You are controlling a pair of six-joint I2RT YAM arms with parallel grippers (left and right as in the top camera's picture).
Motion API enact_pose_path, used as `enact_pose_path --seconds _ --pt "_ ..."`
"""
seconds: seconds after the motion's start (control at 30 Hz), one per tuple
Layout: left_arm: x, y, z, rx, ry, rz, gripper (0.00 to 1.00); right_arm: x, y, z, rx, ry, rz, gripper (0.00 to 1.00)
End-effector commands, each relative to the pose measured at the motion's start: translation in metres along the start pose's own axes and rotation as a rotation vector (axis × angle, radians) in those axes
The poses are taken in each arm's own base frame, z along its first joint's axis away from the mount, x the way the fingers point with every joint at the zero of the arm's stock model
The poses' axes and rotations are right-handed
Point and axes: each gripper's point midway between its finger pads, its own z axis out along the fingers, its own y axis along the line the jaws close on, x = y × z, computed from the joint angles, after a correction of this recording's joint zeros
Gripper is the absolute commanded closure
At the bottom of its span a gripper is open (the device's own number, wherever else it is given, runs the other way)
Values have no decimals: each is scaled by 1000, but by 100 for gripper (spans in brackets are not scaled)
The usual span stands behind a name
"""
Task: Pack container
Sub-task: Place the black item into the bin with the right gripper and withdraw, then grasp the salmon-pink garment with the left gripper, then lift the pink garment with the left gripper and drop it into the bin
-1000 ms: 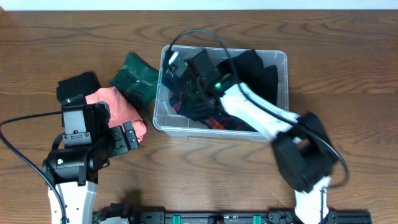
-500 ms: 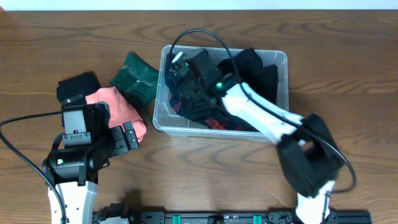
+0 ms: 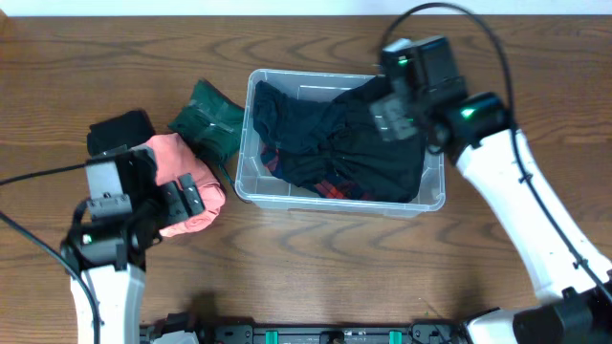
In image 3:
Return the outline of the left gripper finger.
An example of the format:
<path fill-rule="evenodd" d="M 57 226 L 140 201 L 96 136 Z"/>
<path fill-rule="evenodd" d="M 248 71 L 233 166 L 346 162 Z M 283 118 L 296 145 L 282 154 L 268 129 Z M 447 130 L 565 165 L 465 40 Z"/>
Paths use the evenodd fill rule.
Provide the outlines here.
<path fill-rule="evenodd" d="M 200 192 L 190 173 L 179 177 L 179 183 L 185 197 L 186 210 L 189 216 L 196 216 L 206 210 Z"/>
<path fill-rule="evenodd" d="M 183 193 L 175 182 L 160 186 L 164 197 L 164 222 L 166 226 L 173 226 L 187 220 L 187 210 Z"/>

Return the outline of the salmon pink garment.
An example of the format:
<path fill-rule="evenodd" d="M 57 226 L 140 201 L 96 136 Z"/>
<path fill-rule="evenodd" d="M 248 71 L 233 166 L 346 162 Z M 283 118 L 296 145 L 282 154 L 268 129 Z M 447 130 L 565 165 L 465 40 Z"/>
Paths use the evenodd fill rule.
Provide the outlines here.
<path fill-rule="evenodd" d="M 196 158 L 179 134 L 156 135 L 143 146 L 151 149 L 157 164 L 156 183 L 177 182 L 190 174 L 204 202 L 205 210 L 187 221 L 161 230 L 164 237 L 195 233 L 206 229 L 220 215 L 226 194 L 210 169 Z"/>

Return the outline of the red navy plaid shirt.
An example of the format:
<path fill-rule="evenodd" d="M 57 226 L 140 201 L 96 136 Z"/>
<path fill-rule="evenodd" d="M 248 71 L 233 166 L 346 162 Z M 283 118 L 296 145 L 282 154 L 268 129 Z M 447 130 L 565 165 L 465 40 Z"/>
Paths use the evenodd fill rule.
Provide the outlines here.
<path fill-rule="evenodd" d="M 293 184 L 291 179 L 283 172 L 282 163 L 278 149 L 271 148 L 267 145 L 263 146 L 260 154 L 260 159 L 263 165 L 276 178 Z M 357 183 L 350 181 L 337 172 L 327 173 L 319 182 L 306 182 L 302 188 L 318 194 L 321 198 L 340 199 L 340 200 L 356 200 L 356 201 L 374 201 L 375 198 L 368 194 Z"/>

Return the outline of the dark navy garment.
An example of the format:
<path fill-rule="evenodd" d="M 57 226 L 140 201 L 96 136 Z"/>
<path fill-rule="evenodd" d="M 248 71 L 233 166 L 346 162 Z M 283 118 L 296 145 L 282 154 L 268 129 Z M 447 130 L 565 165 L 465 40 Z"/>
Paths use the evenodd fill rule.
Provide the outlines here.
<path fill-rule="evenodd" d="M 345 127 L 348 113 L 345 102 L 292 98 L 264 81 L 255 85 L 252 109 L 260 139 L 292 154 L 316 152 Z"/>

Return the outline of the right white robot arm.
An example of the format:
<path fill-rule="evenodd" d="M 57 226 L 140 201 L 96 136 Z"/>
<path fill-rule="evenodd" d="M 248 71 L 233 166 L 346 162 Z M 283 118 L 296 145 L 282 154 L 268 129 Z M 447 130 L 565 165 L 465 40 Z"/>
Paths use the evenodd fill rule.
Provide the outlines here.
<path fill-rule="evenodd" d="M 579 229 L 538 168 L 509 109 L 470 95 L 448 41 L 400 39 L 382 48 L 392 91 L 371 110 L 386 140 L 424 134 L 486 200 L 530 276 L 538 305 L 467 320 L 466 343 L 607 343 L 611 262 Z"/>

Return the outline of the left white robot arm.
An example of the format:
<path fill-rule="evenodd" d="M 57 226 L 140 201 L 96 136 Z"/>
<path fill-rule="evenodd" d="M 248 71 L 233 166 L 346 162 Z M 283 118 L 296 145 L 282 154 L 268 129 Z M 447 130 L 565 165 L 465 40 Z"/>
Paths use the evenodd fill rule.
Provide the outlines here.
<path fill-rule="evenodd" d="M 73 213 L 60 254 L 71 281 L 81 343 L 138 343 L 146 251 L 163 228 L 205 210 L 191 174 L 158 184 L 152 149 L 123 150 L 88 160 L 89 197 Z"/>

